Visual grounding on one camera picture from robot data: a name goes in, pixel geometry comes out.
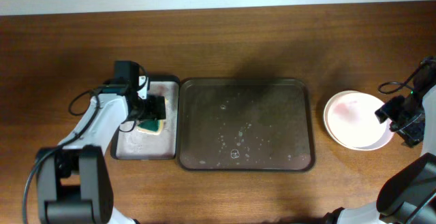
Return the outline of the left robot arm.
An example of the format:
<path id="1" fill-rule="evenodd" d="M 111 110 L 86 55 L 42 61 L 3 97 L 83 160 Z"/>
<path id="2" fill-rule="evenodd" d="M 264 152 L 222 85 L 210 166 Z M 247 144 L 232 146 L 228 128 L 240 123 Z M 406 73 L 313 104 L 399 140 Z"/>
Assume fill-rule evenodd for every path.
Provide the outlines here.
<path id="1" fill-rule="evenodd" d="M 114 207 L 104 154 L 125 122 L 166 118 L 165 100 L 147 95 L 145 68 L 116 61 L 114 77 L 89 90 L 89 107 L 57 146 L 41 148 L 28 179 L 36 180 L 41 223 L 135 223 Z"/>

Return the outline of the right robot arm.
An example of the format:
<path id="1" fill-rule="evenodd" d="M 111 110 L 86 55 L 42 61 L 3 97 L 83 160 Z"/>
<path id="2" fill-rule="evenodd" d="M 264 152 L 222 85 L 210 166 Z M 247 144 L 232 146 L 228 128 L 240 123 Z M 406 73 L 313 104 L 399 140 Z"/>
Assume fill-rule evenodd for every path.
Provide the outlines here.
<path id="1" fill-rule="evenodd" d="M 435 57 L 425 58 L 406 80 L 385 82 L 378 91 L 391 98 L 369 110 L 417 159 L 389 178 L 377 199 L 359 208 L 337 208 L 320 223 L 435 222 Z"/>

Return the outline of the green yellow sponge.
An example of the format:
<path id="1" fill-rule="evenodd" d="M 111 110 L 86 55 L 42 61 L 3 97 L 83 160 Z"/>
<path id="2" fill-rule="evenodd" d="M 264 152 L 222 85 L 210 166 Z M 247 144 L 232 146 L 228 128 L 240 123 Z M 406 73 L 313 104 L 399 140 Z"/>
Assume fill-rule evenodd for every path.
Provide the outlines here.
<path id="1" fill-rule="evenodd" d="M 158 135 L 163 130 L 164 120 L 159 121 L 139 121 L 137 122 L 136 128 L 139 131 L 149 133 L 152 135 Z"/>

